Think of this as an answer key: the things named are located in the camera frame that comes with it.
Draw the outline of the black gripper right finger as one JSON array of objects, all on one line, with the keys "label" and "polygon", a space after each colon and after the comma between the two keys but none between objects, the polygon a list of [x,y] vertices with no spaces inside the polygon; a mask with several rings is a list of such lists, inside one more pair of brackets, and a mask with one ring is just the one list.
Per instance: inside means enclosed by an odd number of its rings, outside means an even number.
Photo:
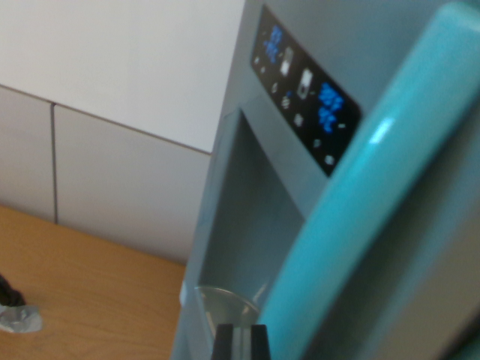
[{"label": "black gripper right finger", "polygon": [[244,360],[270,360],[269,336],[266,325],[252,325],[243,329],[241,358]]}]

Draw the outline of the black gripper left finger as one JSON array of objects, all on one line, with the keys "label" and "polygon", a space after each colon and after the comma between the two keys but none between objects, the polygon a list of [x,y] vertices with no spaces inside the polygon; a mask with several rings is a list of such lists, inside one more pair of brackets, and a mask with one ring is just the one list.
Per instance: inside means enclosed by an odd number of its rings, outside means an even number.
[{"label": "black gripper left finger", "polygon": [[212,360],[236,360],[241,358],[242,330],[233,324],[219,324],[216,328]]}]

